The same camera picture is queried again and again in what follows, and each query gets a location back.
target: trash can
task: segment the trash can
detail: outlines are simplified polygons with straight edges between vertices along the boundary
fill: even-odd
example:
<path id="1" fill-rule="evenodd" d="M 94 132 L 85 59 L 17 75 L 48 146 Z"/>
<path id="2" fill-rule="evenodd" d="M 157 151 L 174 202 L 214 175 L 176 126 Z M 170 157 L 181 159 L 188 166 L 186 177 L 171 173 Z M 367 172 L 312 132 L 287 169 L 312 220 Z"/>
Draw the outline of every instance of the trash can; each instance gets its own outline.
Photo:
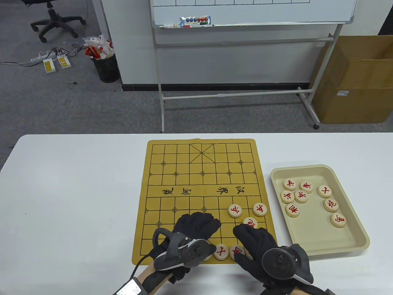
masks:
<path id="1" fill-rule="evenodd" d="M 116 55 L 105 59 L 93 58 L 95 68 L 97 69 L 100 80 L 104 83 L 112 83 L 119 79 L 118 62 L 116 61 Z"/>

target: office chair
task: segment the office chair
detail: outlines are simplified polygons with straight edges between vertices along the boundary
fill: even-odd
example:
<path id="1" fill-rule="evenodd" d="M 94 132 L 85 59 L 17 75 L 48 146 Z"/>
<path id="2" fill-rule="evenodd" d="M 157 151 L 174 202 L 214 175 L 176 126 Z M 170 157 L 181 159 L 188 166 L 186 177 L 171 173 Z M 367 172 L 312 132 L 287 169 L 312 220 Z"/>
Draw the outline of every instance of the office chair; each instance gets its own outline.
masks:
<path id="1" fill-rule="evenodd" d="M 41 32 L 38 35 L 38 37 L 40 38 L 42 43 L 46 43 L 46 38 L 44 37 L 44 34 L 53 28 L 63 28 L 66 31 L 70 32 L 72 37 L 78 38 L 78 34 L 73 30 L 73 28 L 71 28 L 69 25 L 67 25 L 66 22 L 71 22 L 73 20 L 79 20 L 82 25 L 86 24 L 86 21 L 82 17 L 61 17 L 53 9 L 53 5 L 51 4 L 51 1 L 54 1 L 54 0 L 22 0 L 22 1 L 28 7 L 32 4 L 38 4 L 38 3 L 46 3 L 46 6 L 48 7 L 50 19 L 39 20 L 38 22 L 33 22 L 30 24 L 31 28 L 35 32 L 38 32 L 37 26 L 45 25 L 44 28 L 41 30 Z"/>

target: white wall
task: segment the white wall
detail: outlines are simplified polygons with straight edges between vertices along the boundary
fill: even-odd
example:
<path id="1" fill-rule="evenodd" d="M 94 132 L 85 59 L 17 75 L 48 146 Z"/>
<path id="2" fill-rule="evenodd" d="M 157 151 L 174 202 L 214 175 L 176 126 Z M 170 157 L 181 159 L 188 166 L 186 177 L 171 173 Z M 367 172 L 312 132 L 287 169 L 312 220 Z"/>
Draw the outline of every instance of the white wall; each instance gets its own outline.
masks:
<path id="1" fill-rule="evenodd" d="M 378 34 L 392 0 L 358 0 L 342 35 Z M 156 84 L 149 0 L 102 0 L 124 84 Z M 158 43 L 326 37 L 335 26 L 158 30 Z M 159 49 L 162 83 L 309 82 L 322 44 Z M 195 69 L 195 74 L 187 74 Z"/>
<path id="2" fill-rule="evenodd" d="M 107 20 L 105 18 L 104 8 L 102 7 L 102 2 L 101 0 L 92 0 L 92 1 L 95 10 L 95 15 L 97 16 L 97 20 L 98 20 L 98 25 L 101 30 L 101 34 L 103 34 L 105 37 L 108 38 L 110 37 L 110 34 L 109 34 Z"/>

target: yellow chess mat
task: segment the yellow chess mat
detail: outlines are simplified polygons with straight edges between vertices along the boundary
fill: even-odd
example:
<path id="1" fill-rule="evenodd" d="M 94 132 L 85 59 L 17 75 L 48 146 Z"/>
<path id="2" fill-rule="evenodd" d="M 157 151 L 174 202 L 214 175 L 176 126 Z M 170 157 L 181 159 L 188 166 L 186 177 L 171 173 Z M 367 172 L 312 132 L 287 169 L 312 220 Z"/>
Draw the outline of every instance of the yellow chess mat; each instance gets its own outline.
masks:
<path id="1" fill-rule="evenodd" d="M 256 216 L 252 207 L 264 203 L 268 213 Z M 228 214 L 231 204 L 242 208 L 239 218 Z M 232 230 L 253 217 L 276 239 L 257 146 L 253 139 L 151 140 L 147 144 L 132 263 L 152 249 L 158 227 L 173 230 L 184 214 L 211 213 L 222 223 L 209 241 L 230 248 L 240 244 Z M 143 261 L 148 265 L 151 258 Z M 205 264 L 228 264 L 212 257 Z"/>

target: gloved hand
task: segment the gloved hand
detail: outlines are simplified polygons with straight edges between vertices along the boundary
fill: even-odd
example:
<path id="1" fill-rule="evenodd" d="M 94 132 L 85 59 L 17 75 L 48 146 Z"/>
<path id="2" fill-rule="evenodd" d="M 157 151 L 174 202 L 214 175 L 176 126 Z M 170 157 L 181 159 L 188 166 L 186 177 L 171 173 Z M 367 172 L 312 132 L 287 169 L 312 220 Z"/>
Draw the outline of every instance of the gloved hand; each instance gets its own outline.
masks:
<path id="1" fill-rule="evenodd" d="M 277 280 L 266 273 L 262 266 L 262 257 L 266 251 L 277 248 L 273 236 L 266 229 L 255 229 L 246 224 L 240 224 L 233 228 L 233 234 L 250 252 L 253 260 L 243 254 L 235 254 L 235 261 L 254 278 L 263 283 L 268 289 L 279 289 L 282 294 L 290 294 L 295 287 L 312 295 L 324 295 L 325 292 L 312 285 L 305 285 L 294 278 L 290 280 Z"/>
<path id="2" fill-rule="evenodd" d="M 172 232 L 181 232 L 182 234 L 190 237 L 191 239 L 204 239 L 208 240 L 220 228 L 221 222 L 215 219 L 209 213 L 195 212 L 191 215 L 184 214 L 176 222 Z M 169 240 L 166 238 L 158 247 L 153 248 L 149 256 L 156 259 L 158 255 L 164 253 L 169 245 Z M 211 245 L 211 252 L 216 251 L 216 246 Z M 190 271 L 189 268 L 178 267 L 168 271 L 156 271 L 149 275 L 142 286 L 150 293 L 156 286 L 158 286 L 169 274 L 173 277 L 169 280 L 172 284 L 184 278 L 184 275 Z"/>

